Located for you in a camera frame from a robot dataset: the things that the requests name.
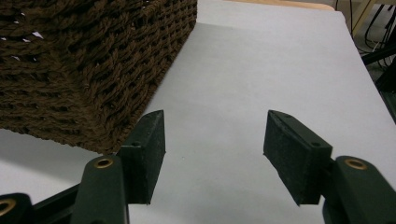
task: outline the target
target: white table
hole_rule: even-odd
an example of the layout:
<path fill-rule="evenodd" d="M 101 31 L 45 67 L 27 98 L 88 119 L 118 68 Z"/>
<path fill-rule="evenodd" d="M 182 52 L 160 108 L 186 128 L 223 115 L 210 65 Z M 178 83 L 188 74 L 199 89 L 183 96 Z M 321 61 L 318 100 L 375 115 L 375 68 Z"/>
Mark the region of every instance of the white table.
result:
<path fill-rule="evenodd" d="M 131 205 L 131 223 L 323 223 L 321 206 L 296 206 L 262 155 L 269 109 L 396 187 L 396 126 L 340 12 L 200 0 L 147 112 L 158 109 L 167 153 L 152 205 Z M 77 184 L 98 156 L 5 130 L 0 141 L 0 195 L 33 203 Z"/>

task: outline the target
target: basket weave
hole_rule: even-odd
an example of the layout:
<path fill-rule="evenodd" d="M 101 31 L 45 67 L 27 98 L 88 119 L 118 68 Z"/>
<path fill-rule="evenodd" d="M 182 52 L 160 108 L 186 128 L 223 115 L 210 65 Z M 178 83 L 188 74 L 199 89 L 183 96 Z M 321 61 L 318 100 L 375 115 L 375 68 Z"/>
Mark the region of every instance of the basket weave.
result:
<path fill-rule="evenodd" d="M 2 0 L 0 128 L 120 148 L 194 27 L 196 0 Z"/>

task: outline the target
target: wooden edge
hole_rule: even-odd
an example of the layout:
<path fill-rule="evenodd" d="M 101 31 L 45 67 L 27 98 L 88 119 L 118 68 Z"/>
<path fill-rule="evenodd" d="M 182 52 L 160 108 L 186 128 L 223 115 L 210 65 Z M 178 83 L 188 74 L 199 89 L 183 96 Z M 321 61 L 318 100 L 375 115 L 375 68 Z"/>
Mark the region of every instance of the wooden edge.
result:
<path fill-rule="evenodd" d="M 283 0 L 225 0 L 225 1 L 256 3 L 256 4 L 265 4 L 265 5 L 273 5 L 273 6 L 283 6 L 283 7 L 304 7 L 304 8 L 314 8 L 314 9 L 334 11 L 333 7 L 319 3 L 291 2 L 291 1 L 283 1 Z"/>

